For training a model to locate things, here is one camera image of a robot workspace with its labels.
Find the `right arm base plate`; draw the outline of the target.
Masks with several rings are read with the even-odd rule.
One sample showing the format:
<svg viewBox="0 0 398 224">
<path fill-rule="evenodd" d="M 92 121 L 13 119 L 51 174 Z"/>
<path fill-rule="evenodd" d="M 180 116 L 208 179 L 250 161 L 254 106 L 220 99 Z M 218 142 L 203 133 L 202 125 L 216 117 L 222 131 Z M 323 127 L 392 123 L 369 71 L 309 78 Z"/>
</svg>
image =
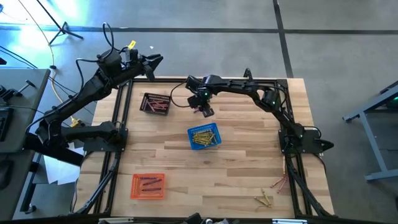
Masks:
<svg viewBox="0 0 398 224">
<path fill-rule="evenodd" d="M 305 129 L 302 134 L 289 134 L 279 130 L 280 150 L 283 154 L 319 154 L 334 147 L 330 141 L 321 139 L 316 129 Z"/>
</svg>

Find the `black plastic basket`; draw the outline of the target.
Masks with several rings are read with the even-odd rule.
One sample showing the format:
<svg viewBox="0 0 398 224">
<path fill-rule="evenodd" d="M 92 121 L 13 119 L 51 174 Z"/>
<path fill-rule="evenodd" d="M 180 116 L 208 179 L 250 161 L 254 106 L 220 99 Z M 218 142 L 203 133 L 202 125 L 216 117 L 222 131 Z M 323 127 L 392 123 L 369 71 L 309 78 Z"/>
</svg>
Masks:
<svg viewBox="0 0 398 224">
<path fill-rule="evenodd" d="M 149 106 L 149 101 L 152 101 L 152 100 L 166 101 L 167 103 L 162 103 L 162 104 L 158 103 L 158 105 L 169 105 L 168 110 L 165 113 L 153 112 Z M 167 116 L 169 113 L 170 103 L 171 103 L 170 97 L 167 95 L 159 95 L 159 94 L 155 94 L 155 93 L 144 93 L 139 110 L 143 111 L 145 113 L 149 113 L 149 114 L 157 114 L 157 115 Z"/>
</svg>

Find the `black keyboard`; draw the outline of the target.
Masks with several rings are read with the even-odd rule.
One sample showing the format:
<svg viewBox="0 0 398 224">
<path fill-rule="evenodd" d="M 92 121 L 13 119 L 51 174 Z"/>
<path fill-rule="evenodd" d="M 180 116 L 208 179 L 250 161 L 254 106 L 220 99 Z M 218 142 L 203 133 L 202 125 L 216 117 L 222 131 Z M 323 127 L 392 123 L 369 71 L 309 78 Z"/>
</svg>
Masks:
<svg viewBox="0 0 398 224">
<path fill-rule="evenodd" d="M 0 108 L 0 142 L 6 138 L 14 110 L 9 107 Z"/>
</svg>

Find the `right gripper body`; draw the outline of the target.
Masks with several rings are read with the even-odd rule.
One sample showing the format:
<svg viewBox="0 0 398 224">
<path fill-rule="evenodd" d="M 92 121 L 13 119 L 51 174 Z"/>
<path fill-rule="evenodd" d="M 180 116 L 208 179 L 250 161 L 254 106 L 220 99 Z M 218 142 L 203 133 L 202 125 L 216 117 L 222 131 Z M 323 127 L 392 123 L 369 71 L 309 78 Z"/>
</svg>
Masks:
<svg viewBox="0 0 398 224">
<path fill-rule="evenodd" d="M 197 108 L 210 108 L 210 100 L 213 94 L 207 88 L 199 88 L 196 93 Z"/>
</svg>

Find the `black device green light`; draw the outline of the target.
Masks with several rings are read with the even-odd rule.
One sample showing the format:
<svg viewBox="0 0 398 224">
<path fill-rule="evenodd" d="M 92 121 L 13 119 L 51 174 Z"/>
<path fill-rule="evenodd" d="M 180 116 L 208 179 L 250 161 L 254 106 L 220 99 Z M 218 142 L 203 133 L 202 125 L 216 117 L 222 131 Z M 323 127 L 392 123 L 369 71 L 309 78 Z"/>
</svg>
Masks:
<svg viewBox="0 0 398 224">
<path fill-rule="evenodd" d="M 392 83 L 391 85 L 385 87 L 384 89 L 382 89 L 379 94 L 384 94 L 385 92 L 389 91 L 390 89 L 394 88 L 395 86 L 398 85 L 398 80 L 394 83 Z M 385 106 L 389 109 L 398 109 L 398 96 L 396 96 L 394 99 L 392 99 L 391 101 L 388 101 Z"/>
</svg>

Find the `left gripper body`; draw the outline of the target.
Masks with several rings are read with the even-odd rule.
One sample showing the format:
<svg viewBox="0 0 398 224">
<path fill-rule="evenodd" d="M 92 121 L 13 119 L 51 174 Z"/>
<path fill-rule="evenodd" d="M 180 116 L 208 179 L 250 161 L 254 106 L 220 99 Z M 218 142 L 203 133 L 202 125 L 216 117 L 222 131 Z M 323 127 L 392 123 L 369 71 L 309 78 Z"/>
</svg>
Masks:
<svg viewBox="0 0 398 224">
<path fill-rule="evenodd" d="M 145 66 L 148 64 L 148 57 L 142 55 L 136 49 L 122 49 L 119 52 L 121 55 L 125 56 L 125 61 L 121 62 L 121 73 L 119 77 L 132 76 L 136 77 L 138 75 L 147 76 L 147 71 Z"/>
</svg>

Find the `black tripod stand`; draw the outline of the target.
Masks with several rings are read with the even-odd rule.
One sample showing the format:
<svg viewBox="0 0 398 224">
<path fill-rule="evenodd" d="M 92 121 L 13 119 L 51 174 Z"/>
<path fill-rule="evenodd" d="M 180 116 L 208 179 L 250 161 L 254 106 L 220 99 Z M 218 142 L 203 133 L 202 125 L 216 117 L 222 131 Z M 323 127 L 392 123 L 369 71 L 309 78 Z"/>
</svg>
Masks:
<svg viewBox="0 0 398 224">
<path fill-rule="evenodd" d="M 48 12 L 48 10 L 47 10 L 47 9 L 44 7 L 44 5 L 40 2 L 40 0 L 36 0 L 36 1 L 37 1 L 37 3 L 40 5 L 40 7 L 45 11 L 45 13 L 49 16 L 49 18 L 51 19 L 51 21 L 52 21 L 52 22 L 56 25 L 56 27 L 58 28 L 58 32 L 55 34 L 55 36 L 53 37 L 53 39 L 52 39 L 51 41 L 49 41 L 49 46 L 51 46 L 51 45 L 53 44 L 54 40 L 55 40 L 57 37 L 59 37 L 59 36 L 61 36 L 61 35 L 65 35 L 65 34 L 71 35 L 71 36 L 76 37 L 76 38 L 81 39 L 81 40 L 84 39 L 84 37 L 82 37 L 82 36 L 80 36 L 80 35 L 78 35 L 78 34 L 75 34 L 75 33 L 71 32 L 71 31 L 69 30 L 69 26 L 68 26 L 68 23 L 67 23 L 67 22 L 64 22 L 62 25 L 60 25 L 60 24 L 53 18 L 53 16 Z"/>
</svg>

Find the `silver metal bracket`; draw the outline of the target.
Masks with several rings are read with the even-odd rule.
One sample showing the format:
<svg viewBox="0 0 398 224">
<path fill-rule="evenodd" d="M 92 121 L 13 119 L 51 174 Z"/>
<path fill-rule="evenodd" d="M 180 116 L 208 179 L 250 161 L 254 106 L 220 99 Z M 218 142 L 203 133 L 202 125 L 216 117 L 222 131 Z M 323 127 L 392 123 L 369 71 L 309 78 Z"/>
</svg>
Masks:
<svg viewBox="0 0 398 224">
<path fill-rule="evenodd" d="M 308 224 L 308 221 L 301 219 L 273 218 L 272 224 Z"/>
<path fill-rule="evenodd" d="M 98 224 L 130 224 L 130 223 L 134 223 L 134 219 L 129 217 L 108 217 L 108 218 L 100 218 L 98 220 Z"/>
</svg>

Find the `orange plastic basket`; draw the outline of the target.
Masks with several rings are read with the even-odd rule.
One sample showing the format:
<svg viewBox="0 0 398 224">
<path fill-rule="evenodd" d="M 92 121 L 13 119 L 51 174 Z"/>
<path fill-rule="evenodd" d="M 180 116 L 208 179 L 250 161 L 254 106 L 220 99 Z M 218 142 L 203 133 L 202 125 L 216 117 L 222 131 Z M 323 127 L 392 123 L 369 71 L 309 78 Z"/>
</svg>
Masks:
<svg viewBox="0 0 398 224">
<path fill-rule="evenodd" d="M 161 182 L 143 186 L 144 183 L 149 181 L 140 180 L 140 177 L 157 177 L 158 179 L 162 179 Z M 160 191 L 150 191 L 143 192 L 142 189 L 145 188 L 155 188 L 161 187 Z M 131 193 L 130 198 L 136 200 L 162 200 L 164 198 L 165 191 L 165 174 L 163 173 L 143 173 L 143 174 L 134 174 L 132 177 L 131 184 Z"/>
</svg>

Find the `black desk crossbeam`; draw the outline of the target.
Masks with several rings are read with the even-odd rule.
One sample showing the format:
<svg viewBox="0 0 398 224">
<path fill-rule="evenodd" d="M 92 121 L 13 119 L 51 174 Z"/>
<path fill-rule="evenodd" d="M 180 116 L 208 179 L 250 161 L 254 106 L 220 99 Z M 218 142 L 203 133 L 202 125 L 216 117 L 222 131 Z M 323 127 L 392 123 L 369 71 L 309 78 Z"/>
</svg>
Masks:
<svg viewBox="0 0 398 224">
<path fill-rule="evenodd" d="M 64 146 L 44 146 L 39 137 L 32 133 L 26 135 L 23 148 L 24 150 L 35 151 L 75 166 L 81 166 L 83 161 L 83 155 L 71 151 Z"/>
</svg>

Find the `black desk clamp tool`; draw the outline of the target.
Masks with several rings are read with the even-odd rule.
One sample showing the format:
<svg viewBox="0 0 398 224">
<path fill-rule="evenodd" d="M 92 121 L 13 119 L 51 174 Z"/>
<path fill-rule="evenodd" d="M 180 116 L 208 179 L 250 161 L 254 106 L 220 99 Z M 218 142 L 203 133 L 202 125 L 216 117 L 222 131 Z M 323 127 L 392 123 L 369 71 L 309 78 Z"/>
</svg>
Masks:
<svg viewBox="0 0 398 224">
<path fill-rule="evenodd" d="M 26 82 L 26 84 L 20 90 L 16 90 L 13 88 L 7 89 L 4 86 L 0 85 L 0 99 L 2 99 L 3 101 L 7 101 L 7 100 L 10 100 L 13 96 L 20 97 L 20 96 L 22 96 L 22 92 L 28 86 L 36 88 L 36 86 L 31 81 L 26 80 L 25 82 Z"/>
</svg>

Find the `grey metal table frame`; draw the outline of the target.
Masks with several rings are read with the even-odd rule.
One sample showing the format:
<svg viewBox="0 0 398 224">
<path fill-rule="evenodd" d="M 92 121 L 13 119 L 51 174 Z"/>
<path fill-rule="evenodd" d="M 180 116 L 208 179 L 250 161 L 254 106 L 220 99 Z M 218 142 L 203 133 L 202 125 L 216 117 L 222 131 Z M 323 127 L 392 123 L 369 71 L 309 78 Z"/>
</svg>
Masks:
<svg viewBox="0 0 398 224">
<path fill-rule="evenodd" d="M 343 117 L 346 123 L 360 119 L 371 144 L 380 171 L 365 175 L 368 182 L 398 177 L 398 109 L 385 106 L 396 96 L 398 85 Z"/>
</svg>

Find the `black aluminium table frame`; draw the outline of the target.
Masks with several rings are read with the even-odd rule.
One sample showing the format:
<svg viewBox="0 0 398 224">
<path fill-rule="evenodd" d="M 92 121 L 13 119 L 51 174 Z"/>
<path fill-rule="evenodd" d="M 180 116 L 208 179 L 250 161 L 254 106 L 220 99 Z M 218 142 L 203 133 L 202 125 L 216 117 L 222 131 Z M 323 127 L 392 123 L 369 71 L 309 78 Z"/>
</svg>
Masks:
<svg viewBox="0 0 398 224">
<path fill-rule="evenodd" d="M 167 95 L 167 116 L 140 111 L 144 93 Z M 135 82 L 123 90 L 129 111 L 128 129 L 113 201 L 103 195 L 101 206 L 113 217 L 187 217 L 200 213 L 213 218 L 291 218 L 294 208 L 289 185 L 270 186 L 283 175 L 278 120 L 258 108 L 245 95 L 219 93 L 211 99 L 215 114 L 204 118 L 187 107 L 190 92 L 180 78 Z M 194 133 L 211 130 L 217 143 L 193 143 Z M 162 200 L 130 198 L 134 174 L 165 174 Z M 272 206 L 264 200 L 264 189 Z"/>
</svg>

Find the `white paper sheet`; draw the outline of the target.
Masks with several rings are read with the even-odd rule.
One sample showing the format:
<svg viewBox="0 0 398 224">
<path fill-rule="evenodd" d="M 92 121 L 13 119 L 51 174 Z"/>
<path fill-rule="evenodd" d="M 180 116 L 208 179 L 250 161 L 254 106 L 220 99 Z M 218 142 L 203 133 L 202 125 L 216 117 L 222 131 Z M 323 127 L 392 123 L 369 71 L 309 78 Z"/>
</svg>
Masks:
<svg viewBox="0 0 398 224">
<path fill-rule="evenodd" d="M 44 156 L 47 180 L 58 185 L 75 182 L 80 175 L 80 167 Z"/>
</svg>

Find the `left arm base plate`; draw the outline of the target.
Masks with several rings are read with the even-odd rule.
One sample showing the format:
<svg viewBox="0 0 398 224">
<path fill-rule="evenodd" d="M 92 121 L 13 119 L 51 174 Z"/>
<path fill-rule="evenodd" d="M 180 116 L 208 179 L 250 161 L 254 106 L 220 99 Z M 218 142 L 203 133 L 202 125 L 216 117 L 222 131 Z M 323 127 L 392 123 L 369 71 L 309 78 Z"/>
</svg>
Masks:
<svg viewBox="0 0 398 224">
<path fill-rule="evenodd" d="M 126 148 L 128 129 L 119 129 L 115 137 L 109 140 L 91 138 L 84 142 L 83 150 L 87 152 L 123 152 Z"/>
</svg>

